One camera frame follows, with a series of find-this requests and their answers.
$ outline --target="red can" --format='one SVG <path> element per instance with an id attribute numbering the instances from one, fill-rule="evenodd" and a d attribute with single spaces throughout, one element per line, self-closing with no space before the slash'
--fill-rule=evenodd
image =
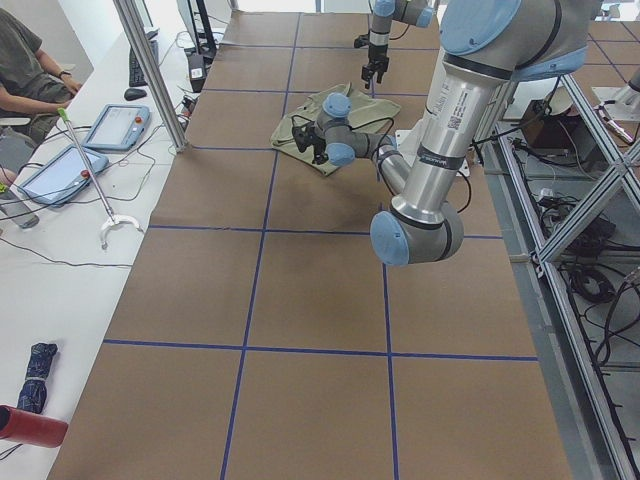
<path id="1" fill-rule="evenodd" d="M 69 425 L 7 405 L 0 405 L 0 439 L 54 448 L 62 444 Z"/>

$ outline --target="towel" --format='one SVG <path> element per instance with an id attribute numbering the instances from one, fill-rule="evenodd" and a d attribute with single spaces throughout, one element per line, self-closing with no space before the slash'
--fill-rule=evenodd
<path id="1" fill-rule="evenodd" d="M 280 121 L 278 128 L 276 128 L 273 135 L 271 135 L 271 146 L 276 150 L 311 165 L 324 175 L 331 175 L 340 167 L 331 165 L 329 162 L 323 165 L 313 165 L 313 148 L 311 147 L 304 153 L 300 153 L 298 151 L 296 142 L 291 134 L 291 127 L 293 126 L 291 117 L 294 115 L 300 115 L 308 118 L 309 120 L 315 121 L 322 110 L 322 102 L 324 102 L 329 94 L 334 92 L 342 93 L 351 100 L 352 105 L 351 113 L 349 114 L 349 123 L 352 127 L 356 128 L 359 125 L 373 122 L 366 127 L 358 129 L 359 132 L 363 133 L 378 132 L 388 122 L 388 120 L 385 119 L 395 117 L 401 108 L 400 105 L 390 100 L 371 98 L 359 90 L 354 89 L 349 83 L 336 85 L 324 92 L 309 95 L 303 105 L 296 108 L 293 112 L 285 115 Z M 295 121 L 296 125 L 304 123 L 304 120 L 300 118 L 296 118 Z"/>

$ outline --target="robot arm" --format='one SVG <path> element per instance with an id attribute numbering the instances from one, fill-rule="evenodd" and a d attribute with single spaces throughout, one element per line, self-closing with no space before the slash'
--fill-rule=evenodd
<path id="1" fill-rule="evenodd" d="M 354 42 L 355 48 L 369 45 L 369 63 L 362 67 L 362 79 L 366 88 L 370 88 L 371 80 L 377 75 L 377 83 L 382 83 L 382 76 L 389 68 L 389 35 L 393 21 L 426 28 L 431 23 L 434 7 L 428 0 L 376 0 L 373 7 L 373 20 L 367 35 L 360 35 Z"/>
<path id="2" fill-rule="evenodd" d="M 462 222 L 446 199 L 495 89 L 509 80 L 577 70 L 586 59 L 590 13 L 584 0 L 451 0 L 441 28 L 444 57 L 435 74 L 443 80 L 432 85 L 432 108 L 425 112 L 413 165 L 390 144 L 376 144 L 372 155 L 395 193 L 389 212 L 371 224 L 373 247 L 384 263 L 438 261 L 457 251 Z M 349 146 L 355 137 L 336 140 L 331 128 L 324 130 L 330 162 L 343 165 L 344 158 L 361 155 L 359 148 L 346 155 L 340 146 L 334 156 L 334 143 Z"/>

